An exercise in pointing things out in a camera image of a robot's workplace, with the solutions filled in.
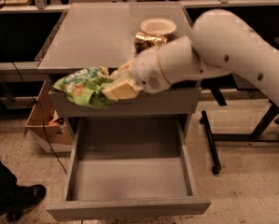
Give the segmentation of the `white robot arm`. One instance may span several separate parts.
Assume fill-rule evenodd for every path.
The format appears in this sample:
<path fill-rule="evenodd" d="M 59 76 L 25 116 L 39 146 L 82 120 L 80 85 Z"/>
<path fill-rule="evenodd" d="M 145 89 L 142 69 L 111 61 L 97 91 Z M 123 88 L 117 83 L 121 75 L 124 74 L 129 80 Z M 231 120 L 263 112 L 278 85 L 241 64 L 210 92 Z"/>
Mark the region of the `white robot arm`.
<path fill-rule="evenodd" d="M 182 81 L 238 75 L 279 106 L 279 50 L 238 16 L 223 9 L 204 12 L 191 36 L 141 51 L 119 67 L 102 89 L 110 100 L 132 99 L 140 91 L 159 93 Z"/>

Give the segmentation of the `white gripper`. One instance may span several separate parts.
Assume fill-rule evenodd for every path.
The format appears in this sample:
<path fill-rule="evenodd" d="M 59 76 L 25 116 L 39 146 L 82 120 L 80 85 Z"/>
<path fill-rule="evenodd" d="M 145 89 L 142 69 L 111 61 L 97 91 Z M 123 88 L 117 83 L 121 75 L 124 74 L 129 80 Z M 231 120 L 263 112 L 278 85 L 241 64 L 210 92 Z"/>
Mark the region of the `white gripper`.
<path fill-rule="evenodd" d="M 102 89 L 103 95 L 109 100 L 127 100 L 136 98 L 141 90 L 154 94 L 167 91 L 171 87 L 161 71 L 158 49 L 143 50 L 133 61 L 124 63 L 109 77 L 128 77 L 131 71 L 132 78 L 139 85 L 131 78 L 115 80 Z"/>

